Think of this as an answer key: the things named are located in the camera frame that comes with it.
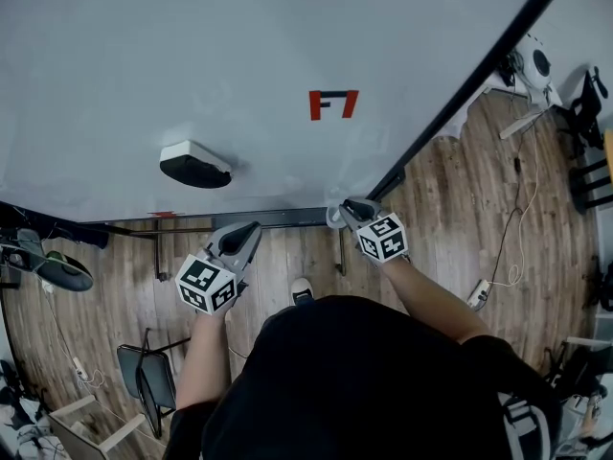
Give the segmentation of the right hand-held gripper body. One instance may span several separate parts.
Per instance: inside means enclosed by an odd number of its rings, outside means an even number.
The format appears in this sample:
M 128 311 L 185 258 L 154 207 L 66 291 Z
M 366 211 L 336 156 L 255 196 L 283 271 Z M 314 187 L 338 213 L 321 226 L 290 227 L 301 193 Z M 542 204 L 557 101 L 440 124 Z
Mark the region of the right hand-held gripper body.
M 376 265 L 408 256 L 405 227 L 395 213 L 377 218 L 359 228 L 356 236 L 361 252 Z

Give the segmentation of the white cup with marker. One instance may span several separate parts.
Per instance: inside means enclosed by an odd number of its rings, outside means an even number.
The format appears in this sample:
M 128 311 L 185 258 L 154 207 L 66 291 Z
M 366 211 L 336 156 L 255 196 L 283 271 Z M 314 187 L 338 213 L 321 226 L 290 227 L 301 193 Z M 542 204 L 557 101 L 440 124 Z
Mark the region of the white cup with marker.
M 333 214 L 335 213 L 335 211 L 336 211 L 337 209 L 339 209 L 339 206 L 340 206 L 341 204 L 336 205 L 336 206 L 329 206 L 329 207 L 327 208 L 327 210 L 326 210 L 326 223 L 327 223 L 327 226 L 328 226 L 329 228 L 331 228 L 331 229 L 334 229 L 334 230 L 341 230 L 341 229 L 343 229 L 343 228 L 347 227 L 347 225 L 346 225 L 346 223 L 345 223 L 345 222 L 344 222 L 344 223 L 335 223 L 335 222 L 332 220 L 332 216 L 333 216 Z

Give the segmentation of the person's right forearm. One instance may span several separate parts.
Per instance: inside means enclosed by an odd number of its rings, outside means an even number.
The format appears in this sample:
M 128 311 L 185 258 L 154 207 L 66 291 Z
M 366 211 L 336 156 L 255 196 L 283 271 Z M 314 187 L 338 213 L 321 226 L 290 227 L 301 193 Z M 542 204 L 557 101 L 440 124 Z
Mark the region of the person's right forearm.
M 486 323 L 467 303 L 425 276 L 406 259 L 394 258 L 379 269 L 413 318 L 458 343 L 490 335 Z

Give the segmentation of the black white whiteboard eraser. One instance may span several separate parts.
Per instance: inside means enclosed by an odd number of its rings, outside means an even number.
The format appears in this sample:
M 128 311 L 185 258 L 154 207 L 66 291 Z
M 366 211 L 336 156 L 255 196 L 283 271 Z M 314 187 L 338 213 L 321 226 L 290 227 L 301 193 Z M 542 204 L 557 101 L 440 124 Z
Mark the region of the black white whiteboard eraser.
M 159 168 L 171 179 L 198 189 L 220 189 L 232 181 L 232 167 L 194 141 L 162 148 Z

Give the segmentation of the person's white shoe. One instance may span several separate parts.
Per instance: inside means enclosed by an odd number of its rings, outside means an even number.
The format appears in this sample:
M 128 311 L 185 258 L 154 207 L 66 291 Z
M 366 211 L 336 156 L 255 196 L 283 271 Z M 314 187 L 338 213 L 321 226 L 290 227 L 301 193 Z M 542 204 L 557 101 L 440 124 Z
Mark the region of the person's white shoe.
M 290 286 L 290 295 L 295 306 L 310 304 L 315 301 L 312 285 L 304 277 L 293 281 Z

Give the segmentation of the black folding chair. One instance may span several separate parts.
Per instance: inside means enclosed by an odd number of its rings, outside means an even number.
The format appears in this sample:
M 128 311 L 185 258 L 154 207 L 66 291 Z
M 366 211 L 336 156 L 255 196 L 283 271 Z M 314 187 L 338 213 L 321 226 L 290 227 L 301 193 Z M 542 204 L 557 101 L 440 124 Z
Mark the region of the black folding chair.
M 163 347 L 151 348 L 146 328 L 142 344 L 122 344 L 117 358 L 128 394 L 137 399 L 155 439 L 163 435 L 162 421 L 176 410 L 174 374 L 167 351 L 190 342 L 184 338 Z

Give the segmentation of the red black tape mark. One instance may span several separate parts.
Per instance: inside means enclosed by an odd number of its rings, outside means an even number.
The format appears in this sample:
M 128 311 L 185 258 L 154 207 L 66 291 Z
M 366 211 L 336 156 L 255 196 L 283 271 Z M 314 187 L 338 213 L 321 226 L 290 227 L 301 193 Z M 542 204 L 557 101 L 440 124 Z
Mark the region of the red black tape mark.
M 353 115 L 358 96 L 358 90 L 312 90 L 308 93 L 310 119 L 312 121 L 320 121 L 322 110 L 325 108 L 330 108 L 332 100 L 341 100 L 343 102 L 341 117 L 343 119 L 350 119 Z

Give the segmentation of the white cloth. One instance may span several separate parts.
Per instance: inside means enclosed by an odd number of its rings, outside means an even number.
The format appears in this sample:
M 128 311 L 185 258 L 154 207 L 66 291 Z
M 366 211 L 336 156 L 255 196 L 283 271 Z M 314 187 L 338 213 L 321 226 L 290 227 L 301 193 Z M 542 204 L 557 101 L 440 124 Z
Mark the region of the white cloth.
M 480 95 L 480 92 L 473 94 L 437 132 L 435 137 L 451 137 L 455 139 L 460 139 L 462 136 L 463 128 L 468 119 L 469 108 L 479 98 Z

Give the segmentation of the person's black shirt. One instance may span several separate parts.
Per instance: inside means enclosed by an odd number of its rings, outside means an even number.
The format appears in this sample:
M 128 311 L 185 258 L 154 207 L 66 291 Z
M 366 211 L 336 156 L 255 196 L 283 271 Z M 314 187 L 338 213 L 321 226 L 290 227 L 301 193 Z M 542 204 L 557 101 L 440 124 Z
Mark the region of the person's black shirt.
M 164 460 L 512 460 L 502 396 L 558 437 L 554 390 L 505 340 L 335 295 L 267 322 L 220 399 L 175 411 Z

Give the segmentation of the white table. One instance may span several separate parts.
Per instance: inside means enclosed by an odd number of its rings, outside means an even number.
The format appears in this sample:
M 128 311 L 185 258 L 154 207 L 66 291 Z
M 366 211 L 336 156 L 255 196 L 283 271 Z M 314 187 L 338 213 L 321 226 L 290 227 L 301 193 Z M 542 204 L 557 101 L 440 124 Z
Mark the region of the white table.
M 485 80 L 482 86 L 484 94 L 492 90 L 509 93 L 511 100 L 525 98 L 529 100 L 528 111 L 520 117 L 515 117 L 514 121 L 499 132 L 499 138 L 506 140 L 515 132 L 524 127 L 529 127 L 546 111 L 555 106 L 562 106 L 562 100 L 556 88 L 550 83 L 542 92 L 527 86 L 517 75 L 514 75 L 514 85 L 507 86 L 497 72 L 493 72 Z

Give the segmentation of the white round device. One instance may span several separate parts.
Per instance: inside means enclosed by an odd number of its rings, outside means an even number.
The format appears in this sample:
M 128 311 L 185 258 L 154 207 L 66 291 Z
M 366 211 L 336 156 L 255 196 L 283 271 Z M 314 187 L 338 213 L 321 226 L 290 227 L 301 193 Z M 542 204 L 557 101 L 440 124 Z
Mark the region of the white round device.
M 543 44 L 531 34 L 525 34 L 515 47 L 519 56 L 520 71 L 527 83 L 535 89 L 543 90 L 551 83 L 551 63 Z

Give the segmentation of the black bag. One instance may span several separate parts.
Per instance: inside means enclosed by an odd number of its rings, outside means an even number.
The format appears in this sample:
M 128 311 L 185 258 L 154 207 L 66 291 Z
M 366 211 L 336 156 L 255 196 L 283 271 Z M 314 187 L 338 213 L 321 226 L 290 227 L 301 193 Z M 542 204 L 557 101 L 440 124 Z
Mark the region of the black bag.
M 545 380 L 551 384 L 561 402 L 573 396 L 591 398 L 601 392 L 601 377 L 608 370 L 609 350 L 592 351 L 587 347 L 577 348 L 570 358 L 564 360 L 566 344 L 563 343 L 558 358 L 547 348 L 550 369 Z

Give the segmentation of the black office chair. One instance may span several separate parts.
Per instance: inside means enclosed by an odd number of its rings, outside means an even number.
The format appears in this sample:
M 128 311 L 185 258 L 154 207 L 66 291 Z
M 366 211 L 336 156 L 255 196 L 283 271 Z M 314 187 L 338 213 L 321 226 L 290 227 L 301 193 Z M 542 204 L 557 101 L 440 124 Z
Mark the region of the black office chair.
M 572 159 L 584 155 L 583 142 L 590 148 L 603 149 L 598 115 L 602 111 L 601 99 L 607 98 L 608 90 L 602 83 L 599 67 L 595 66 L 593 72 L 586 71 L 580 96 L 571 102 L 568 109 L 561 111 L 567 127 L 560 131 L 572 139 Z

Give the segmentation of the brown board wooden frame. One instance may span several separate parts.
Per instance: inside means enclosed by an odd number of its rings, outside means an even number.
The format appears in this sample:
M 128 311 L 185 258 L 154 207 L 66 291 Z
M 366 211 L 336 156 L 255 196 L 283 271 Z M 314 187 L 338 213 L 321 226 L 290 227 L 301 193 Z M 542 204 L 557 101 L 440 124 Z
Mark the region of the brown board wooden frame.
M 105 409 L 96 397 L 90 394 L 48 415 L 51 430 L 70 460 L 111 460 L 110 451 L 146 421 L 144 414 L 137 414 L 102 440 L 100 434 L 84 421 L 88 407 L 94 405 Z

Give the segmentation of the white whiteboard black frame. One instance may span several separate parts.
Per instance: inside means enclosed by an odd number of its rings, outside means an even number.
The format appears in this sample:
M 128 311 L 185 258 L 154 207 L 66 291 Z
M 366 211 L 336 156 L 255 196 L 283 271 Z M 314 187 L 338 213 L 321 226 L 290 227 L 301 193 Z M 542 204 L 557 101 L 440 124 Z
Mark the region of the white whiteboard black frame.
M 551 0 L 0 0 L 0 201 L 81 222 L 379 191 Z M 358 90 L 350 119 L 312 90 Z M 229 185 L 183 185 L 191 140 Z

